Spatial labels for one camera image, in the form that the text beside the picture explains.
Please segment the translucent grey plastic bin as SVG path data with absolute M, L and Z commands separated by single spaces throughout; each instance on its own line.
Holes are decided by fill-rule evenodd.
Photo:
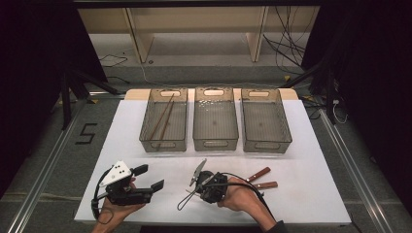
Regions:
M 150 91 L 139 140 L 145 152 L 187 150 L 188 90 Z
M 279 89 L 241 90 L 243 150 L 285 153 L 292 143 Z
M 192 139 L 196 151 L 236 150 L 239 132 L 231 87 L 195 89 Z

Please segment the aluminium floor rail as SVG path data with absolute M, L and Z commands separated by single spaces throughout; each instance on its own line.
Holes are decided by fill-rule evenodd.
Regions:
M 6 233 L 22 233 L 28 220 L 45 190 L 52 172 L 77 123 L 86 100 L 70 102 L 72 119 L 62 128 L 63 106 L 56 104 L 34 149 L 24 160 L 12 181 L 11 186 L 0 200 L 0 204 L 12 204 L 11 220 L 5 228 Z
M 377 231 L 379 233 L 395 233 L 384 213 L 384 209 L 367 184 L 337 127 L 329 121 L 325 111 L 320 110 L 320 116 Z

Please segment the person's right hand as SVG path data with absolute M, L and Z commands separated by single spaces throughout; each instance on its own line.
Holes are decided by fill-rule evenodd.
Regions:
M 265 210 L 257 196 L 249 188 L 241 185 L 231 185 L 218 206 L 234 212 L 243 211 L 249 215 L 258 214 Z

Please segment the brown wooden chopstick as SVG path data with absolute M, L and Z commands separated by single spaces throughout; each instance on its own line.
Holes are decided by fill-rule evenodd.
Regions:
M 170 105 L 169 112 L 168 112 L 167 117 L 166 117 L 166 120 L 165 120 L 165 122 L 164 122 L 162 131 L 161 131 L 161 134 L 160 134 L 160 138 L 159 138 L 160 142 L 157 144 L 157 147 L 156 147 L 157 150 L 159 150 L 159 149 L 161 148 L 162 140 L 163 140 L 163 138 L 164 138 L 165 131 L 166 131 L 166 128 L 167 128 L 167 125 L 168 125 L 168 121 L 169 121 L 169 118 L 170 118 L 170 116 L 171 116 L 173 107 L 174 107 L 174 101 L 172 101 L 172 103 L 171 103 L 171 105 Z
M 160 125 L 160 123 L 161 123 L 161 121 L 162 121 L 162 119 L 163 119 L 163 117 L 164 117 L 164 115 L 165 115 L 165 112 L 166 112 L 166 110 L 168 109 L 168 107 L 169 107 L 169 105 L 170 105 L 170 103 L 171 103 L 174 95 L 175 95 L 175 93 L 172 93 L 169 101 L 167 102 L 167 105 L 165 106 L 162 114 L 160 115 L 160 117 L 159 117 L 159 119 L 158 119 L 158 121 L 157 121 L 157 123 L 156 123 L 156 125 L 155 125 L 155 127 L 154 127 L 154 129 L 153 129 L 153 131 L 152 131 L 152 133 L 151 133 L 151 135 L 150 135 L 150 138 L 149 138 L 150 140 L 153 138 L 153 136 L 154 136 L 154 134 L 155 134 L 158 126 Z

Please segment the person's left hand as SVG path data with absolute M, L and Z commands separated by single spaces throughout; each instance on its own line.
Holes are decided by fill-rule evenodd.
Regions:
M 100 216 L 94 226 L 97 224 L 108 225 L 116 229 L 129 215 L 139 211 L 143 207 L 144 204 L 119 206 L 112 204 L 108 198 L 105 198 Z

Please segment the knife with wooden handle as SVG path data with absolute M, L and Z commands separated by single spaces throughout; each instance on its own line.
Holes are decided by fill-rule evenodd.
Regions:
M 265 167 L 262 170 L 256 172 L 255 174 L 251 175 L 250 177 L 248 177 L 246 179 L 246 181 L 251 183 L 252 181 L 262 177 L 263 175 L 269 173 L 270 171 L 271 171 L 271 169 L 269 167 Z

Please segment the short aluminium rail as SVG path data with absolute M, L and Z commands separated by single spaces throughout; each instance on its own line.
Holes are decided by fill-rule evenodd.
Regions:
M 113 94 L 105 91 L 92 91 L 89 93 L 89 99 L 124 99 L 125 93 Z

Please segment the light wooden shelf unit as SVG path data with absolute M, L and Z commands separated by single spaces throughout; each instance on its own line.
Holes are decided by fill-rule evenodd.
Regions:
M 128 34 L 140 63 L 147 60 L 156 33 L 243 33 L 257 62 L 265 32 L 312 30 L 318 6 L 177 7 L 80 9 L 89 34 Z

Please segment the white table sheet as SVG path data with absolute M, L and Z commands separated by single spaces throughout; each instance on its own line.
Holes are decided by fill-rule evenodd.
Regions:
M 147 153 L 139 142 L 146 109 L 141 100 L 120 102 L 103 149 L 89 179 L 84 197 L 75 215 L 80 222 L 92 222 L 93 192 L 102 174 L 116 161 L 130 167 L 148 164 L 147 173 L 138 176 L 136 184 L 148 187 L 164 180 L 164 187 L 154 194 L 142 210 L 128 221 L 142 225 L 246 226 L 254 220 L 240 212 L 208 204 L 189 196 L 189 182 L 195 168 L 207 159 L 204 168 L 212 172 L 232 173 L 248 178 L 269 167 L 264 182 L 277 182 L 278 187 L 265 190 L 264 199 L 272 214 L 288 224 L 346 225 L 349 214 L 327 167 L 314 130 L 303 104 L 298 100 L 284 103 L 292 143 L 283 154 L 245 153 L 235 151 L 196 151 L 192 145 L 177 153 Z

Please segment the black curtain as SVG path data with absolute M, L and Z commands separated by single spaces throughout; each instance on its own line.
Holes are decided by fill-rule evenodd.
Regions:
M 107 80 L 73 0 L 0 0 L 0 197 L 72 68 Z
M 321 60 L 346 16 L 354 33 L 338 44 L 335 88 L 370 154 L 412 216 L 412 0 L 326 0 L 303 66 Z

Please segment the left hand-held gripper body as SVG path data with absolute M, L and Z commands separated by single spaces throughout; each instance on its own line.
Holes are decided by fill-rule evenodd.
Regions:
M 146 204 L 151 201 L 153 190 L 151 188 L 136 188 L 131 186 L 133 168 L 128 168 L 124 161 L 119 160 L 99 183 L 106 192 L 101 197 L 107 197 L 112 204 L 128 206 Z

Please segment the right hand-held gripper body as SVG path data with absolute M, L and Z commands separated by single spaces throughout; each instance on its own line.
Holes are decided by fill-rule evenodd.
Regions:
M 203 169 L 207 159 L 203 159 L 196 167 L 189 185 L 199 188 L 202 200 L 213 204 L 223 200 L 226 195 L 228 178 L 222 173 L 214 174 Z

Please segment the black metal stand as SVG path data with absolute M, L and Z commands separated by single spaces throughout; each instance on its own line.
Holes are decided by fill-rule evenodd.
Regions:
M 85 100 L 90 95 L 86 88 L 86 83 L 91 83 L 113 95 L 121 95 L 121 92 L 107 84 L 107 77 L 104 72 L 93 76 L 86 71 L 75 66 L 67 68 L 60 78 L 60 93 L 63 103 L 63 126 L 66 129 L 72 120 L 70 91 L 74 93 L 78 100 Z
M 313 80 L 310 83 L 309 91 L 311 94 L 326 95 L 326 115 L 332 124 L 336 123 L 333 113 L 334 108 L 334 94 L 333 94 L 333 80 L 334 74 L 327 62 L 321 61 L 314 65 L 312 68 L 299 75 L 297 78 L 286 82 L 281 85 L 281 88 L 291 88 L 298 83 L 303 82 L 307 78 L 312 77 Z

